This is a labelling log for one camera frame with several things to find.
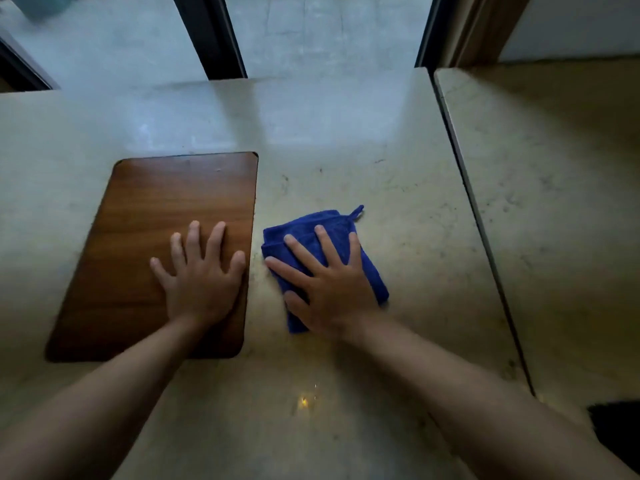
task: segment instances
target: blue microfiber cloth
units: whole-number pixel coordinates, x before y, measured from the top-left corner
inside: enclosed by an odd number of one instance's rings
[[[314,230],[315,227],[320,224],[324,226],[327,234],[329,234],[342,262],[347,264],[349,262],[349,233],[356,232],[354,220],[359,217],[363,209],[364,205],[361,205],[348,216],[340,215],[340,212],[337,210],[323,210],[322,212],[315,212],[314,214],[300,217],[286,224],[268,227],[263,231],[264,244],[262,245],[262,256],[265,258],[267,256],[273,256],[297,270],[302,271],[306,275],[311,276],[311,272],[293,256],[293,253],[286,246],[284,236],[286,236],[286,234],[292,234],[323,266],[327,266],[320,241]],[[362,253],[362,269],[364,274],[373,288],[378,304],[382,305],[388,300],[389,291],[387,291],[387,287],[382,282],[378,270],[373,266],[373,263],[365,254],[364,250],[360,252]],[[307,294],[304,291],[293,286],[290,282],[284,281],[277,274],[273,273],[273,275],[278,280],[278,284],[283,293],[288,290],[293,290],[308,302]],[[287,314],[287,325],[291,333],[300,333],[308,330],[307,327],[290,312]]]

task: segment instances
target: left hand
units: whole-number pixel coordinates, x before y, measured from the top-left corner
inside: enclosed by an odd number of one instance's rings
[[[180,233],[174,233],[171,236],[171,258],[176,276],[164,270],[160,259],[151,258],[151,269],[166,293],[170,321],[195,321],[208,328],[231,311],[240,290],[246,261],[244,252],[236,251],[231,258],[229,272],[222,271],[220,245],[224,233],[224,222],[213,227],[204,259],[200,251],[199,222],[189,225],[184,250]]]

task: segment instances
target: brown board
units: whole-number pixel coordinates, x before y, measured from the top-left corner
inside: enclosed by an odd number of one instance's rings
[[[121,160],[111,179],[69,285],[45,355],[52,362],[103,361],[166,321],[164,291],[149,268],[159,258],[174,272],[169,238],[191,221],[201,245],[219,221],[226,271],[236,250],[251,256],[258,158],[254,153]],[[246,274],[233,311],[215,325],[192,358],[233,357],[244,340]]]

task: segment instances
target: marble countertop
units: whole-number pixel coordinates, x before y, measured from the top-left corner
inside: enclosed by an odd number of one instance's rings
[[[231,360],[184,364],[117,478],[463,475],[404,386],[347,347],[288,334],[262,263],[262,229],[316,210],[364,204],[358,233],[389,288],[390,311],[524,384],[423,69],[180,84],[91,100],[2,95],[0,141],[2,424],[95,366],[46,363],[43,349],[114,163],[259,155],[244,347]]]
[[[538,398],[640,397],[640,61],[436,74]]]

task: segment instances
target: right hand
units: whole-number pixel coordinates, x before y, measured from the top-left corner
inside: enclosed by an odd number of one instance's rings
[[[354,342],[364,321],[380,313],[380,307],[362,270],[360,242],[355,232],[349,234],[349,263],[343,264],[324,227],[316,226],[328,267],[323,266],[292,235],[284,241],[291,252],[313,276],[307,276],[274,257],[264,260],[267,267],[307,293],[309,304],[297,293],[287,291],[284,301],[291,313],[307,328],[331,339]]]

